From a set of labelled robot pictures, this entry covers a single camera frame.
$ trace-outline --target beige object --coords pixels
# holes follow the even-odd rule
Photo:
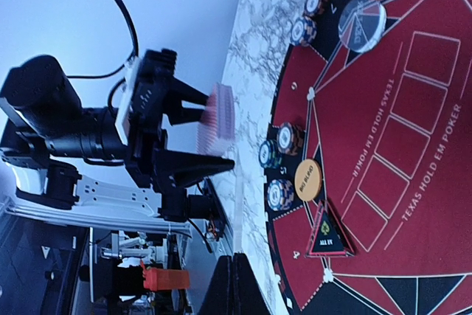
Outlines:
[[[295,172],[295,191],[302,201],[314,200],[322,188],[322,169],[312,159],[303,160]]]

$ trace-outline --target red poker mat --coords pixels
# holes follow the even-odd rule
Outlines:
[[[337,20],[349,0],[331,1],[315,50],[288,50],[268,138],[291,122],[305,128],[306,144],[284,157],[285,173],[265,170],[265,190],[272,179],[293,181],[303,159],[317,160],[322,195],[356,255],[304,257],[315,203],[296,198],[287,212],[267,206],[288,310],[469,314],[472,0],[381,0],[386,33],[363,55],[339,44]]]

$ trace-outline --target white wall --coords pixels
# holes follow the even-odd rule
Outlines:
[[[209,93],[223,73],[238,0],[123,1],[141,54],[147,48],[174,49],[176,77]],[[67,75],[95,75],[114,70],[130,52],[128,28],[113,0],[0,0],[0,84],[12,66],[39,54],[54,55]],[[118,79],[76,80],[73,85],[84,107],[102,107]],[[1,131],[5,123],[1,112]],[[195,132],[195,124],[172,127],[169,148],[194,151]],[[133,185],[124,168],[76,165],[95,179]],[[14,188],[12,178],[1,166],[4,189]]]

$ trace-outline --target marble countertop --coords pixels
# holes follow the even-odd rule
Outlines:
[[[235,204],[243,198],[242,249],[273,314],[287,314],[272,267],[264,210],[264,174],[258,163],[266,139],[276,84],[289,45],[291,24],[305,0],[240,0],[222,83],[235,96],[236,143],[226,156],[240,168],[212,178],[233,223]],[[243,195],[235,195],[237,181]]]

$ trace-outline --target white marble surface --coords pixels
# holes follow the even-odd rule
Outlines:
[[[273,314],[287,309],[277,286],[267,241],[264,175],[258,163],[259,145],[271,121],[274,91],[289,45],[292,21],[305,0],[240,0],[222,82],[233,88],[237,141],[227,156],[242,169],[212,180],[230,222],[235,198],[243,198],[243,251],[248,255],[260,288]],[[235,196],[237,173],[244,181],[243,196]]]

